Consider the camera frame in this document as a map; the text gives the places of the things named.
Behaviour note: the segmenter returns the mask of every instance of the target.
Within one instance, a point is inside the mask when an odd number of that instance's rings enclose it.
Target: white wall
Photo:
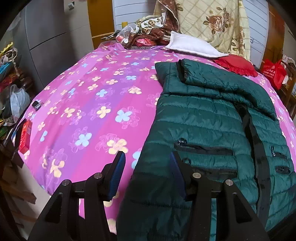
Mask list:
[[[86,54],[93,51],[94,46],[91,39],[87,0],[75,0],[74,9],[69,10],[68,4],[72,1],[73,0],[64,0],[64,9],[68,19],[75,57],[78,61]]]
[[[292,35],[291,30],[285,23],[285,39],[283,46],[283,54],[296,61],[296,40]]]
[[[249,19],[251,61],[259,68],[267,41],[268,3],[265,0],[243,0],[243,4]]]
[[[113,0],[115,29],[121,30],[121,23],[134,23],[147,15],[153,15],[156,0]]]

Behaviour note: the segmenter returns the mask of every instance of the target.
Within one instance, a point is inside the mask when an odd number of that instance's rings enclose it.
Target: white plastic bag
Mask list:
[[[10,87],[10,107],[15,123],[30,102],[30,96],[24,89],[19,89],[16,85]]]

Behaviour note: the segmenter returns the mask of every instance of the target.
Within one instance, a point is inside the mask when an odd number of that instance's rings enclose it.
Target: red package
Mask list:
[[[137,39],[134,45],[138,47],[153,47],[153,46],[156,46],[156,42],[148,38],[142,38],[142,39]]]
[[[269,80],[271,86],[277,90],[281,88],[284,78],[287,75],[287,72],[281,65],[280,60],[274,64],[268,59],[265,60],[262,73]]]
[[[22,133],[20,136],[20,146],[19,151],[25,154],[30,148],[30,136],[31,136],[32,122],[27,120],[22,128]]]

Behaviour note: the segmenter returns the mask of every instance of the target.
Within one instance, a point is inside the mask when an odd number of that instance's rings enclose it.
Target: pink floral bedsheet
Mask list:
[[[113,161],[117,151],[126,154],[126,166],[116,196],[105,202],[110,230],[133,169],[154,120],[162,87],[155,63],[191,59],[221,68],[210,60],[175,53],[161,46],[125,50],[120,44],[99,47],[61,73],[34,100],[24,117],[32,121],[30,150],[21,155],[37,182],[53,194],[60,182],[86,180]],[[262,75],[252,81],[263,86],[274,103],[283,136],[293,160],[295,128],[286,108]],[[84,216],[83,200],[79,202]]]

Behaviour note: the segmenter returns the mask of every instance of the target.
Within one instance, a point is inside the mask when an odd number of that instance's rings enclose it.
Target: small black object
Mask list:
[[[116,241],[116,235],[109,231],[103,201],[115,196],[125,162],[124,152],[119,151],[111,164],[87,180],[63,180],[39,215],[28,241]],[[84,199],[83,223],[79,198]]]
[[[107,37],[103,37],[101,38],[102,40],[109,40],[109,39],[112,39],[112,38],[115,38],[118,34],[119,34],[120,30],[116,30],[116,32],[114,32],[113,34],[107,36]]]
[[[230,179],[212,181],[193,172],[183,163],[178,152],[170,155],[174,182],[185,201],[192,201],[186,241],[208,241],[211,227],[211,199],[217,200],[216,241],[269,241],[257,215]]]
[[[33,108],[35,109],[35,111],[39,110],[40,107],[43,105],[43,103],[39,103],[37,100],[35,100],[33,103],[32,103],[32,106]]]

